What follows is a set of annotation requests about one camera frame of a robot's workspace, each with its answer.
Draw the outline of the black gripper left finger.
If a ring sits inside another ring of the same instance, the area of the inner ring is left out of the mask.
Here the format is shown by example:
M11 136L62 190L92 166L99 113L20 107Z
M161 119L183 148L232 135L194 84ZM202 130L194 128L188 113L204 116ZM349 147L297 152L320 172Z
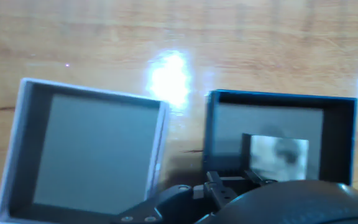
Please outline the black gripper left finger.
M118 214L113 224L189 224L212 212L203 187L175 185Z

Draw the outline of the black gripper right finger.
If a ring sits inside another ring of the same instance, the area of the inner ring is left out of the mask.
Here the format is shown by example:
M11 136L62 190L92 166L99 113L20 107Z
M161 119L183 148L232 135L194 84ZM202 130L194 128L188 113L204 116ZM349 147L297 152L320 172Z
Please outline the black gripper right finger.
M242 179L236 179L235 185L242 187L243 194L277 182L273 179L262 179L252 170L244 170L242 175ZM208 181L204 183L206 197L212 198L218 209L222 209L229 202L238 198L238 194L232 188L223 184L222 178L216 171L209 171L206 176L208 178Z

